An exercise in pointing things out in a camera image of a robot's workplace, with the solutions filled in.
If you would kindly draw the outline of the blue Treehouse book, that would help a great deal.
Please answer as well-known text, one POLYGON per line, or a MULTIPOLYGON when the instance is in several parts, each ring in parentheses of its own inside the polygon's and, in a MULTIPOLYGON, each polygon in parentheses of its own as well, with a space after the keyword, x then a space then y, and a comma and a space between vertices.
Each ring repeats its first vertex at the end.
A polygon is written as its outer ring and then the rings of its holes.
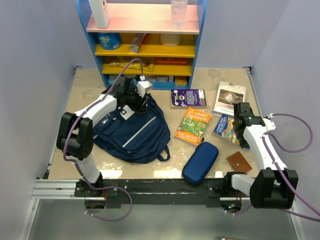
POLYGON ((213 132, 229 142, 240 146, 240 141, 236 136, 233 123, 234 119, 232 117, 222 114, 213 132))

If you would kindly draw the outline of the brown leather wallet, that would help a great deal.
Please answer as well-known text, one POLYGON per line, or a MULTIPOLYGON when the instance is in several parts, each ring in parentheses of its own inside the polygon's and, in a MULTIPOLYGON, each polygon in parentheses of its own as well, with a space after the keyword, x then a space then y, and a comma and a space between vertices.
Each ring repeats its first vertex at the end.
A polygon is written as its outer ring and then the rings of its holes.
POLYGON ((253 169, 239 151, 228 156, 226 159, 235 172, 247 174, 253 169))

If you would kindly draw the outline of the navy blue student backpack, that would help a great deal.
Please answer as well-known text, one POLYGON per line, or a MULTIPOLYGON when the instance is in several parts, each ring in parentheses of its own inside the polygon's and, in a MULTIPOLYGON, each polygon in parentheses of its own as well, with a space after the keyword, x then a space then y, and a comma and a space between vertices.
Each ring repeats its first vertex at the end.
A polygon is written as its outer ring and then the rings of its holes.
POLYGON ((110 155, 132 164, 170 159, 170 130, 161 108, 146 93, 146 111, 127 120, 121 109, 105 115, 93 128, 93 142, 110 155))

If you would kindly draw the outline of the blue zippered pencil case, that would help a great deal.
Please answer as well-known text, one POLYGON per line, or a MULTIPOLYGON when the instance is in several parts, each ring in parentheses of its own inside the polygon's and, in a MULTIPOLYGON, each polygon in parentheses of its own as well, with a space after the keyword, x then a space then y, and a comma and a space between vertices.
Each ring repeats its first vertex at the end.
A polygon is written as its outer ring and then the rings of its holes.
POLYGON ((192 185, 199 185, 206 177, 219 155, 216 146, 209 142, 198 145, 182 169, 183 178, 192 185))

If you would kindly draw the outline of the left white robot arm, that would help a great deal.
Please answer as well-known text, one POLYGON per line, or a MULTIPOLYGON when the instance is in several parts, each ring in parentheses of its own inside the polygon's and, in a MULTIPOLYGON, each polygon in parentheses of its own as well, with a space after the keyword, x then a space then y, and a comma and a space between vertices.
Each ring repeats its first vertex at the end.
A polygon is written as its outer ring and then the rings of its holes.
POLYGON ((145 112, 147 92, 153 85, 143 78, 141 76, 133 87, 128 78, 121 84, 114 83, 82 110, 65 112, 61 117, 56 147, 63 152, 65 161, 75 164, 81 178, 87 182, 86 191, 92 196, 99 196, 104 190, 104 184, 99 181, 101 173, 92 157, 94 126, 115 110, 120 111, 124 120, 145 112))

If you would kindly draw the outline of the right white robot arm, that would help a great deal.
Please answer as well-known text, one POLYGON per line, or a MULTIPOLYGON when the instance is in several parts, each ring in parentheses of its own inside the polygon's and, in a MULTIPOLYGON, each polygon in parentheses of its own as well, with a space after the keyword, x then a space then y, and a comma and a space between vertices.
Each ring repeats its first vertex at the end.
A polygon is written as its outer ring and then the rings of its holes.
POLYGON ((291 208, 299 177, 282 162, 267 135, 275 130, 274 122, 270 117, 255 116, 247 102, 236 103, 233 108, 233 129, 239 145, 253 152, 259 173, 253 178, 239 171, 228 172, 223 192, 230 197, 242 192, 256 209, 291 208))

